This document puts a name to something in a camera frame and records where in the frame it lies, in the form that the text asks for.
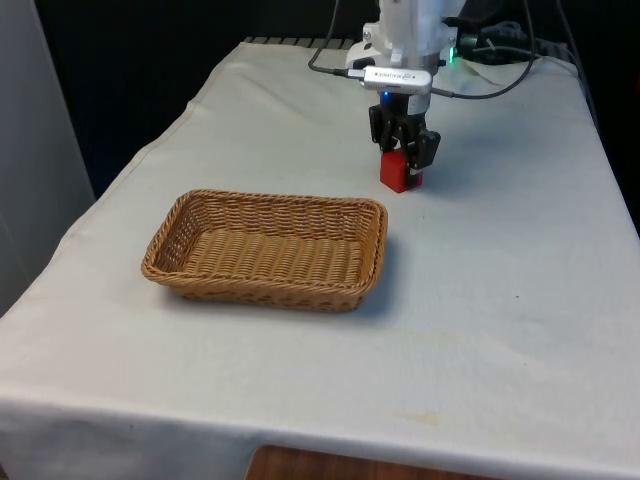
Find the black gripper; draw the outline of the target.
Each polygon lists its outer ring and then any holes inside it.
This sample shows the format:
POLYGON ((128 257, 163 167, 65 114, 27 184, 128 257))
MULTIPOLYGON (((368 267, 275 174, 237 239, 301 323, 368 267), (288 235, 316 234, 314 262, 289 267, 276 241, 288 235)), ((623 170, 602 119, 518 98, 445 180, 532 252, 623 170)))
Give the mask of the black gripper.
POLYGON ((371 138, 380 152, 404 151, 408 189, 421 184, 423 170, 433 164, 441 140, 438 132, 426 126, 429 107, 429 94, 383 91, 381 103, 368 110, 371 138))

